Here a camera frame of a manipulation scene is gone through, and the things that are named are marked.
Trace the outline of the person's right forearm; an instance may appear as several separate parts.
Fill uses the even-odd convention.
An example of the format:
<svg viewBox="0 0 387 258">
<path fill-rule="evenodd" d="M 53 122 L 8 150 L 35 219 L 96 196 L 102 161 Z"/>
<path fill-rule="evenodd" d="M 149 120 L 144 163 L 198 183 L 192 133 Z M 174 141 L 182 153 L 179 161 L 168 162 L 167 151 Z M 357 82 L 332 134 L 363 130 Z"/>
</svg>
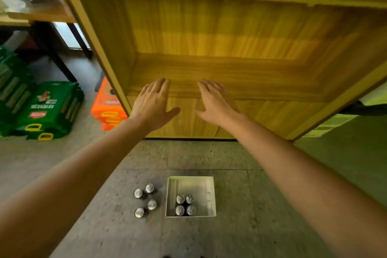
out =
<svg viewBox="0 0 387 258">
<path fill-rule="evenodd" d="M 387 258 L 387 209 L 379 202 L 244 114 L 218 118 L 337 257 Z"/>
</svg>

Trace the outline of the wooden table with black legs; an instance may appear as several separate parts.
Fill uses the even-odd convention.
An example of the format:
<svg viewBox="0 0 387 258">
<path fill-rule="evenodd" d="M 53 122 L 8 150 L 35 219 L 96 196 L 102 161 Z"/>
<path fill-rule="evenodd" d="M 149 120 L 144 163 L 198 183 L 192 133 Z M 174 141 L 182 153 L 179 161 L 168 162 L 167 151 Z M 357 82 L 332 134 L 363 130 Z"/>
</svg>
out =
<svg viewBox="0 0 387 258">
<path fill-rule="evenodd" d="M 59 47 L 55 43 L 59 37 L 54 31 L 53 23 L 52 21 L 15 19 L 10 17 L 5 10 L 2 10 L 0 11 L 0 34 L 2 31 L 7 31 L 11 33 L 11 36 L 4 43 L 1 43 L 0 39 L 0 46 L 14 52 L 30 37 L 36 47 L 27 49 L 27 52 L 33 52 L 35 55 L 46 55 L 66 79 L 72 83 L 77 82 L 77 78 L 59 55 Z"/>
</svg>

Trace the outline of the green drink pack red label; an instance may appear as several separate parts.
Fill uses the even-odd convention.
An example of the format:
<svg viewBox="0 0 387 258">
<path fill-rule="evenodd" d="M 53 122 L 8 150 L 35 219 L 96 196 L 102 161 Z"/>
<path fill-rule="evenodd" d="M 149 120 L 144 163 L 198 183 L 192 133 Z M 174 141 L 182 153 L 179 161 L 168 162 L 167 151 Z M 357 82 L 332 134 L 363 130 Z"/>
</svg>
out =
<svg viewBox="0 0 387 258">
<path fill-rule="evenodd" d="M 43 82 L 22 109 L 14 134 L 40 141 L 63 138 L 70 133 L 83 101 L 78 82 Z"/>
</svg>

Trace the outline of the person's left forearm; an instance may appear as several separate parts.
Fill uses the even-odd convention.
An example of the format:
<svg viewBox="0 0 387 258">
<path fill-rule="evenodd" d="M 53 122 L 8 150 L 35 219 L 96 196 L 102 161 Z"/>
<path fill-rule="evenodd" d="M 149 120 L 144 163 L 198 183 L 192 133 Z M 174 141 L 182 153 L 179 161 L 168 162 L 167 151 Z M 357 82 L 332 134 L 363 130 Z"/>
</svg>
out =
<svg viewBox="0 0 387 258">
<path fill-rule="evenodd" d="M 154 130 L 130 117 L 0 203 L 0 258 L 47 258 L 123 158 Z"/>
</svg>

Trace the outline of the orange drink pack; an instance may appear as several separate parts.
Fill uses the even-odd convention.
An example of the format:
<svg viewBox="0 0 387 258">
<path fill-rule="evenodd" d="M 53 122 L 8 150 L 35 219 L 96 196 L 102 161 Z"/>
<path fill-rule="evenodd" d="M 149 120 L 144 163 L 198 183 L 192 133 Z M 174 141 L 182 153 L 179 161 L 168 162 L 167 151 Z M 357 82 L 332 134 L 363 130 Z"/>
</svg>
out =
<svg viewBox="0 0 387 258">
<path fill-rule="evenodd" d="M 91 115 L 101 123 L 103 131 L 110 131 L 128 118 L 106 77 L 103 77 L 91 108 Z"/>
</svg>

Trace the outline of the pale green panel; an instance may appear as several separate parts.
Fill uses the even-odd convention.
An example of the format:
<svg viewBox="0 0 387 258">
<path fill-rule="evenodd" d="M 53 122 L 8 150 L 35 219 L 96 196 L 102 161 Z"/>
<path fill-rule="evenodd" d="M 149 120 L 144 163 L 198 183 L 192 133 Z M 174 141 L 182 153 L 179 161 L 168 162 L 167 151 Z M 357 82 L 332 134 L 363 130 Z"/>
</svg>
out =
<svg viewBox="0 0 387 258">
<path fill-rule="evenodd" d="M 309 131 L 303 138 L 319 138 L 356 117 L 387 115 L 387 81 Z"/>
</svg>

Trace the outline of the wooden shelf cabinet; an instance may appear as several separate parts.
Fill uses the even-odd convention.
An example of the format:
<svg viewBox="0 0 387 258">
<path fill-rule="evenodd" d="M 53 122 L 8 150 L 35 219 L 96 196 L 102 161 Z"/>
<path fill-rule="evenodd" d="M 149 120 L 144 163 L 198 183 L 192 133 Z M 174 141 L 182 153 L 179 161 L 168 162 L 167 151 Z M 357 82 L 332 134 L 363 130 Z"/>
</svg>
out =
<svg viewBox="0 0 387 258">
<path fill-rule="evenodd" d="M 387 80 L 387 0 L 67 0 L 126 112 L 172 81 L 181 114 L 152 138 L 231 138 L 204 123 L 197 81 L 295 140 Z"/>
</svg>

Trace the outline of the white open box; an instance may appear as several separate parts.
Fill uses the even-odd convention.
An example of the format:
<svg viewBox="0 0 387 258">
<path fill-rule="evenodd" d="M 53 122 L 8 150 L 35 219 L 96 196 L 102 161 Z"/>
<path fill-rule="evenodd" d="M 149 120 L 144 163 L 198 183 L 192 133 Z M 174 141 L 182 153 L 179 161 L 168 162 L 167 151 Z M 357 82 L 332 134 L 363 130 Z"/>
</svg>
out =
<svg viewBox="0 0 387 258">
<path fill-rule="evenodd" d="M 169 176 L 167 179 L 165 217 L 180 218 L 175 215 L 178 194 L 194 196 L 193 205 L 196 206 L 195 216 L 187 216 L 186 212 L 181 218 L 209 218 L 216 217 L 216 201 L 214 178 L 211 176 Z"/>
</svg>

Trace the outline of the person's right hand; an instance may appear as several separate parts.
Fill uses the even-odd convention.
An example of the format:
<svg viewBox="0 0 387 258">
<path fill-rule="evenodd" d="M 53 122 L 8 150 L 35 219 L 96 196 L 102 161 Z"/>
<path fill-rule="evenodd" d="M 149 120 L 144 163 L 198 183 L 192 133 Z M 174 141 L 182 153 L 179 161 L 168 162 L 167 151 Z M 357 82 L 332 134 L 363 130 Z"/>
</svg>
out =
<svg viewBox="0 0 387 258">
<path fill-rule="evenodd" d="M 211 81 L 215 86 L 220 84 L 214 81 Z M 207 110 L 212 117 L 211 124 L 220 126 L 224 129 L 229 129 L 230 126 L 235 125 L 243 117 L 243 114 L 239 111 L 236 104 L 230 97 L 229 93 L 228 100 L 225 101 L 217 90 L 217 95 L 215 98 L 203 98 L 203 80 L 198 81 L 197 85 L 201 93 L 201 99 L 204 104 L 204 110 Z"/>
</svg>

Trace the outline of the person's left hand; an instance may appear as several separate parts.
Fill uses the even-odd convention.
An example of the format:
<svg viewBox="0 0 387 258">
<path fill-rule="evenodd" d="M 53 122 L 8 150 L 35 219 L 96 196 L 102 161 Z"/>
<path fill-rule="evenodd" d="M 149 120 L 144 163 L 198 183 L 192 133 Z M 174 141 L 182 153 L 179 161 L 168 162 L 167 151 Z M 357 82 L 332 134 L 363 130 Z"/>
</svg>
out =
<svg viewBox="0 0 387 258">
<path fill-rule="evenodd" d="M 137 97 L 134 101 L 132 112 L 128 118 L 128 128 L 133 134 L 145 137 L 149 133 L 165 126 L 165 112 L 170 89 L 170 79 L 165 79 L 165 95 L 153 95 L 152 87 L 155 81 L 149 83 L 147 93 L 143 97 Z"/>
</svg>

